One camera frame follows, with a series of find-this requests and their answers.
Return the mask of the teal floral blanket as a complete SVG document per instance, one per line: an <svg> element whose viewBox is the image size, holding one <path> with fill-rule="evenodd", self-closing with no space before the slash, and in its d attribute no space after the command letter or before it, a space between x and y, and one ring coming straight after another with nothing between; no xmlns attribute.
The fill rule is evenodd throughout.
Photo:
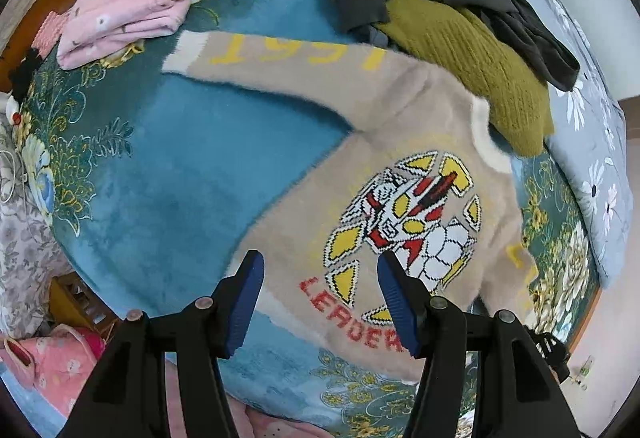
<svg viewBox="0 0 640 438"><path fill-rule="evenodd" d="M202 0L186 29L349 42L329 0ZM327 109L164 75L178 34L73 72L51 53L35 75L24 158L36 205L82 280L118 315L176 312L211 291L235 245L349 135ZM575 339L598 290L573 192L547 152L513 161L524 242L536 259L537 330ZM259 411L335 437L399 437L416 387L337 358L256 313L220 369Z"/></svg>

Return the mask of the light blue floral pillow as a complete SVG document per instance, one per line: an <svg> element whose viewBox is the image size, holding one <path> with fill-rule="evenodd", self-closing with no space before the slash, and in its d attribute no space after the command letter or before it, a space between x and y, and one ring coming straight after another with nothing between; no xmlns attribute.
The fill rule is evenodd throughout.
<svg viewBox="0 0 640 438"><path fill-rule="evenodd" d="M568 91L533 71L548 88L554 127L542 152L548 152L567 177L585 221L600 284L610 286L625 263L634 209L626 172L624 114L608 94L582 31L562 3L526 1L580 66Z"/></svg>

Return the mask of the beige fuzzy graphic sweater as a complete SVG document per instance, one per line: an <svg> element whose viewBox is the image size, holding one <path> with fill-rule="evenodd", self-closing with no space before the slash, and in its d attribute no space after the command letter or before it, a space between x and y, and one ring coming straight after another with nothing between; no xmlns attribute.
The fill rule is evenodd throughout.
<svg viewBox="0 0 640 438"><path fill-rule="evenodd" d="M375 373L416 380L376 277L386 251L460 308L526 317L535 260L489 106L446 69L367 44L184 32L165 72L303 98L349 135L250 227L272 323Z"/></svg>

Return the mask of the grey floral bedsheet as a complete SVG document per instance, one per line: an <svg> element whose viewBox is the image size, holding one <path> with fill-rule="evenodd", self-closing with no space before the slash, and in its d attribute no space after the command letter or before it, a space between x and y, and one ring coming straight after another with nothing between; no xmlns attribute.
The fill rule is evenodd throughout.
<svg viewBox="0 0 640 438"><path fill-rule="evenodd" d="M26 171L1 120L1 333L19 340L46 320L55 276L70 272L50 228L32 199Z"/></svg>

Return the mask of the mustard yellow knit sweater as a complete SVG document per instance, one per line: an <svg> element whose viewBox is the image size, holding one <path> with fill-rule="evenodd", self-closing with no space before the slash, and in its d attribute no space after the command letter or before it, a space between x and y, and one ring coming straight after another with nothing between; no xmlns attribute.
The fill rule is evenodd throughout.
<svg viewBox="0 0 640 438"><path fill-rule="evenodd" d="M491 130L515 154L541 154L554 131L548 88L471 11L432 0L332 1L345 30L424 77L410 121L488 161L498 158Z"/></svg>

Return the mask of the pink folded garment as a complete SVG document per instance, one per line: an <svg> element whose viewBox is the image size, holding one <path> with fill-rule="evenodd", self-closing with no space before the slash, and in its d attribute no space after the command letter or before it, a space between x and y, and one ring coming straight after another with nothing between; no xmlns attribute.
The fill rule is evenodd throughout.
<svg viewBox="0 0 640 438"><path fill-rule="evenodd" d="M49 13L32 49L56 52L61 68L76 69L141 39L175 34L191 0L76 0L68 11Z"/></svg>

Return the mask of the pink floral bag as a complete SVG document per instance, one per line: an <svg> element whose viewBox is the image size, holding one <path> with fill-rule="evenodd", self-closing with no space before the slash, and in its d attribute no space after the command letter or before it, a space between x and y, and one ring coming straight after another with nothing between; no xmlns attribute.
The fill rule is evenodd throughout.
<svg viewBox="0 0 640 438"><path fill-rule="evenodd" d="M35 390L64 418L106 348L105 340L87 328L56 325L43 337L1 336L1 362L23 388Z"/></svg>

